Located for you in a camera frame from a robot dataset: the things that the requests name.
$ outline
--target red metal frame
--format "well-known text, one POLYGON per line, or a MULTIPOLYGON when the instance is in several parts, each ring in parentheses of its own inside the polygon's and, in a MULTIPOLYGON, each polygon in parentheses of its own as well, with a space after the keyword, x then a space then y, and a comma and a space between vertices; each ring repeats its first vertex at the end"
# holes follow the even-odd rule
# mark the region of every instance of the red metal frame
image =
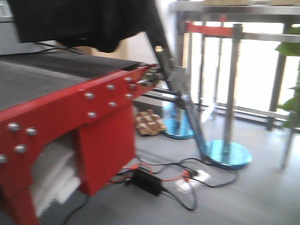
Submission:
POLYGON ((95 194, 132 159, 132 99, 153 87, 136 84, 131 89, 129 85, 136 83, 147 69, 120 70, 0 111, 0 154, 8 158, 7 163, 0 165, 0 205, 16 225, 39 224, 29 192, 30 168, 43 146, 57 137, 73 132, 81 190, 88 195, 95 194), (109 90, 108 84, 115 89, 109 90), (95 97, 87 99, 87 92, 95 97), (112 101, 117 103, 116 107, 109 105, 112 101), (88 112, 95 112, 97 117, 89 118, 88 112), (19 123, 21 130, 9 131, 8 124, 12 122, 19 123), (29 127, 35 127, 37 135, 27 135, 25 130, 29 127), (26 144, 27 152, 16 153, 14 147, 18 144, 26 144))

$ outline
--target metal arm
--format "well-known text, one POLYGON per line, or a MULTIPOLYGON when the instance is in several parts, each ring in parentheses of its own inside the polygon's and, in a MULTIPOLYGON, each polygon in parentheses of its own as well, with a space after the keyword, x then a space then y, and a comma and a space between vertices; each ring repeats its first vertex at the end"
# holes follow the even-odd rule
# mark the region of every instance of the metal arm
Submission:
POLYGON ((207 152, 206 141, 201 130, 198 113, 194 108, 188 91, 185 68, 175 65, 175 60, 169 49, 156 7, 152 12, 152 17, 152 23, 149 24, 146 29, 148 39, 161 66, 161 72, 164 75, 164 80, 169 90, 178 94, 179 99, 177 104, 187 113, 191 128, 194 132, 194 139, 199 150, 200 159, 205 159, 205 153, 207 152))

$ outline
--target red wire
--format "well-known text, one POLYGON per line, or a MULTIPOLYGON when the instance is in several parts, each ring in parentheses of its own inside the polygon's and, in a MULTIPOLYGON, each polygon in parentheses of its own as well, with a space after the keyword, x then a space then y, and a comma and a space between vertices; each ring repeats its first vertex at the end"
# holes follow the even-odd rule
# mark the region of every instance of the red wire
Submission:
POLYGON ((134 169, 138 168, 137 165, 144 165, 144 166, 148 167, 148 169, 150 170, 150 173, 153 173, 153 168, 150 165, 146 164, 146 163, 135 163, 131 167, 123 167, 123 169, 134 170, 134 169))
POLYGON ((115 183, 115 182, 118 182, 118 181, 120 181, 120 180, 124 180, 124 179, 127 179, 127 178, 131 178, 131 177, 130 177, 130 176, 121 177, 121 178, 119 178, 119 179, 116 179, 116 180, 113 180, 113 181, 107 182, 107 184, 106 184, 106 185, 113 184, 113 183, 115 183))
POLYGON ((177 176, 177 177, 174 177, 174 178, 172 178, 172 179, 168 179, 168 180, 161 180, 161 181, 162 181, 162 182, 166 182, 166 181, 179 180, 181 177, 182 177, 182 174, 180 174, 179 176, 177 176))

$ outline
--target green plant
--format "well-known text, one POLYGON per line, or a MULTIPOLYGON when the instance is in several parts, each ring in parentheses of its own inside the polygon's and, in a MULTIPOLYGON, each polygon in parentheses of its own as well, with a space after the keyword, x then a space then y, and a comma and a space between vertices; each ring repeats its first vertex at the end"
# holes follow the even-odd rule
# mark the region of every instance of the green plant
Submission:
MULTIPOLYGON (((300 27, 291 28, 287 34, 300 35, 300 27)), ((283 42, 275 49, 285 56, 300 56, 300 43, 287 43, 283 42)), ((283 109, 289 112, 289 117, 283 124, 285 128, 297 128, 300 127, 300 74, 298 72, 297 84, 291 89, 294 90, 294 96, 287 100, 283 105, 278 105, 279 109, 283 109)))

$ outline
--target blue stanchion base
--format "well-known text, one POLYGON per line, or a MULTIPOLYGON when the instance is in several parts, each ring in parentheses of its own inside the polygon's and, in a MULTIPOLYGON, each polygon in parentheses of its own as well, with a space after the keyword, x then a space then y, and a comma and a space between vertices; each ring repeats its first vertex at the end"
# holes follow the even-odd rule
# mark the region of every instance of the blue stanchion base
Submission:
POLYGON ((182 119, 180 122, 177 122, 176 119, 167 119, 164 120, 167 130, 164 134, 167 137, 174 139, 188 139, 194 136, 194 133, 190 127, 190 124, 187 119, 182 119))
POLYGON ((231 142, 228 153, 224 153, 223 140, 208 142, 206 155, 213 162, 232 169, 242 169, 252 161, 252 154, 244 146, 235 142, 231 142))

